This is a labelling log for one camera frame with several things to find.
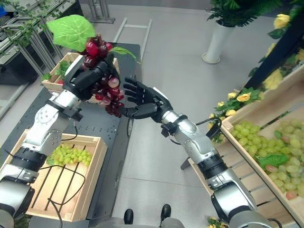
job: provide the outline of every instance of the metal frame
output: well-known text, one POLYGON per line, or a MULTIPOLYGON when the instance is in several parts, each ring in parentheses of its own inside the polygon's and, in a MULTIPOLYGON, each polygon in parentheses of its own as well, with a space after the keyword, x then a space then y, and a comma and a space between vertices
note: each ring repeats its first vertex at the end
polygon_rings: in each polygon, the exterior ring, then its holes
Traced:
POLYGON ((148 41, 148 37, 149 37, 149 33, 150 33, 150 29, 151 29, 151 25, 152 25, 152 19, 149 20, 148 25, 130 25, 130 24, 126 24, 127 23, 128 18, 124 18, 122 24, 120 25, 116 36, 113 40, 114 43, 117 43, 119 36, 121 34, 121 32, 123 31, 124 28, 137 28, 137 29, 146 29, 146 33, 144 35, 143 38, 143 42, 142 42, 142 46, 141 46, 141 61, 143 60, 143 55, 144 55, 144 51, 146 49, 146 45, 147 45, 147 41, 148 41))

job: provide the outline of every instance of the gray floor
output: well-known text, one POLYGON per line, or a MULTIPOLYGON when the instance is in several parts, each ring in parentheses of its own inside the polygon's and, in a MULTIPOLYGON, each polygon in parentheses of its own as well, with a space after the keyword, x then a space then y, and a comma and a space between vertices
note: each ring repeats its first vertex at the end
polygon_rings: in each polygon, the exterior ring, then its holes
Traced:
MULTIPOLYGON (((109 10, 115 23, 95 24, 108 41, 113 40, 124 17, 128 24, 137 25, 147 25, 153 19, 142 61, 143 82, 162 90, 174 109, 194 122, 206 119, 218 101, 246 82, 249 71, 273 42, 267 36, 273 19, 260 17, 245 28, 236 28, 221 62, 208 65, 201 54, 208 48, 215 22, 206 21, 205 11, 119 5, 110 5, 109 10)), ((144 33, 144 29, 126 28, 119 42, 141 44, 144 33)), ((2 119, 0 143, 41 88, 38 81, 29 86, 2 119)), ((209 196, 191 169, 180 170, 187 157, 183 149, 160 132, 159 124, 150 119, 135 121, 113 216, 122 217, 132 208, 135 224, 159 225, 161 208, 169 203, 172 216, 185 227, 205 227, 206 217, 216 215, 209 196)))

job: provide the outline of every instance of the robotic hand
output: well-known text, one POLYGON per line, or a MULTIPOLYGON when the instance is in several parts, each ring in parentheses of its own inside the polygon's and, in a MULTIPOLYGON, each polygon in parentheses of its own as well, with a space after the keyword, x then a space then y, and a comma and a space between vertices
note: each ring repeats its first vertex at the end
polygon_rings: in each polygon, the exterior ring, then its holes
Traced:
POLYGON ((162 123, 162 135, 174 136, 186 153, 198 165, 207 184, 214 191, 211 201, 218 216, 233 228, 271 228, 270 223, 257 212, 249 191, 231 168, 228 168, 211 140, 202 134, 187 116, 177 114, 165 95, 156 88, 149 88, 136 80, 126 78, 126 95, 136 103, 135 108, 122 108, 123 115, 143 119, 151 117, 162 123))

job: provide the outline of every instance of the black table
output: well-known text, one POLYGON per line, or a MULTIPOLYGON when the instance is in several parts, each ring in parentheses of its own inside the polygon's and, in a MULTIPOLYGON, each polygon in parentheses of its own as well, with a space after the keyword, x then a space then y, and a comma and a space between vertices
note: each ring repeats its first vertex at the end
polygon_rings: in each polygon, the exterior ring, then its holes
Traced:
MULTIPOLYGON (((140 59, 139 45, 117 44, 117 46, 130 50, 138 59, 140 59)), ((124 80, 125 77, 136 76, 137 80, 141 81, 141 67, 132 59, 132 57, 128 55, 118 55, 116 57, 118 59, 122 80, 124 80)), ((7 151, 12 150, 24 130, 33 125, 36 112, 50 97, 51 95, 48 90, 46 88, 42 89, 10 133, 9 137, 3 144, 2 149, 7 151)), ((124 99, 123 103, 125 103, 126 106, 131 105, 126 101, 126 99, 124 99)), ((64 222, 63 227, 65 228, 88 227, 90 221, 93 222, 93 220, 96 221, 111 216, 128 147, 130 129, 133 124, 133 122, 126 117, 117 118, 115 116, 110 116, 97 104, 82 103, 80 107, 82 108, 81 114, 84 117, 76 124, 78 134, 102 137, 104 142, 107 144, 108 149, 91 200, 87 220, 73 223, 64 222)), ((64 133, 75 133, 73 121, 70 121, 64 133)), ((4 158, 2 159, 3 162, 6 159, 7 154, 3 153, 2 156, 4 158)), ((58 227, 58 225, 58 220, 33 216, 29 227, 53 228, 58 227)))

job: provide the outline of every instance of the white flower pot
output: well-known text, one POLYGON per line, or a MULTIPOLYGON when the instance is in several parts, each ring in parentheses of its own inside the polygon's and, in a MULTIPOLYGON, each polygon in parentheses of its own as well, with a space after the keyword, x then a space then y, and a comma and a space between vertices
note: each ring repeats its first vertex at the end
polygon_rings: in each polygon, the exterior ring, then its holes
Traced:
POLYGON ((222 26, 216 21, 208 51, 201 56, 206 63, 215 64, 219 62, 220 53, 233 29, 234 27, 222 26))

